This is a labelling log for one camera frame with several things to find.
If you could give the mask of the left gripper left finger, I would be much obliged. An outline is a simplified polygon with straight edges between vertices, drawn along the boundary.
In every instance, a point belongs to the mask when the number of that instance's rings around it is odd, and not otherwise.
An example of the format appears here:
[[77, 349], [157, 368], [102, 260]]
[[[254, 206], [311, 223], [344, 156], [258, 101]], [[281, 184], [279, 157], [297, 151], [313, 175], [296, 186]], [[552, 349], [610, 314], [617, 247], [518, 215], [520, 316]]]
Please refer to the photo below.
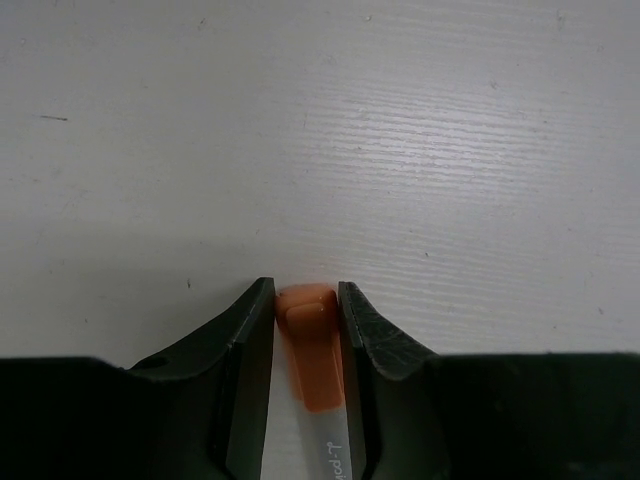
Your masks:
[[5, 479], [256, 479], [274, 282], [124, 369], [89, 357], [1, 363]]

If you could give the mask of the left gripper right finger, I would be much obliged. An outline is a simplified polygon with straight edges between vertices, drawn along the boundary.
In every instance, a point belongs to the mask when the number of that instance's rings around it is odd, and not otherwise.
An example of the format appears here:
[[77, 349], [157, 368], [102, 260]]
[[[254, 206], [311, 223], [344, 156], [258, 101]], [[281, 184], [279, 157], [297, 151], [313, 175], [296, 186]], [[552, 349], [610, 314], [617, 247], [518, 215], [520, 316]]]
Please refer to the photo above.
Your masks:
[[357, 479], [635, 479], [635, 353], [439, 355], [338, 288]]

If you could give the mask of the orange highlighter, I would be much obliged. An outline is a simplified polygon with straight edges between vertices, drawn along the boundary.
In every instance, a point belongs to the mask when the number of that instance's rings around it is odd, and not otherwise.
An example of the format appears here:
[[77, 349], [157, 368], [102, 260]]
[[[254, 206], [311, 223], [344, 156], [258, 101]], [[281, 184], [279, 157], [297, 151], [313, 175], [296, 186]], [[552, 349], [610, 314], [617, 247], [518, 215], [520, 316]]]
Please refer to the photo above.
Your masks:
[[352, 461], [335, 290], [291, 286], [276, 295], [275, 319], [311, 479], [350, 479]]

